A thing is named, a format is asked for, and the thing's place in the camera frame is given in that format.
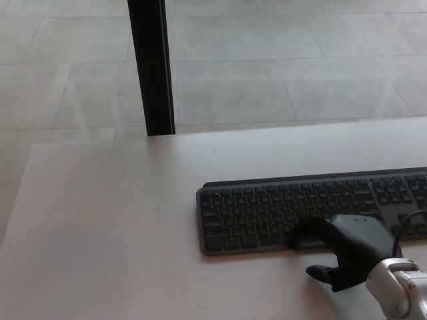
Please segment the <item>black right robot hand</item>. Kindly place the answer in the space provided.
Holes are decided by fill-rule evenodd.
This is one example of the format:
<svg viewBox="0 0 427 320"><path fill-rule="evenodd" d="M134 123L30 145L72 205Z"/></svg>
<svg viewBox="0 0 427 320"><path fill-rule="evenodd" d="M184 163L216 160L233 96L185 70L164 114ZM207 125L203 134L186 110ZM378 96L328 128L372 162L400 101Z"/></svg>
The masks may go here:
<svg viewBox="0 0 427 320"><path fill-rule="evenodd" d="M301 242L312 237L319 239L336 255L338 266L311 265L306 273L331 285L333 292L365 282L379 262L403 257L400 248L393 250L393 235L374 217L335 215L330 220L304 218L288 235L288 245L296 249Z"/></svg>

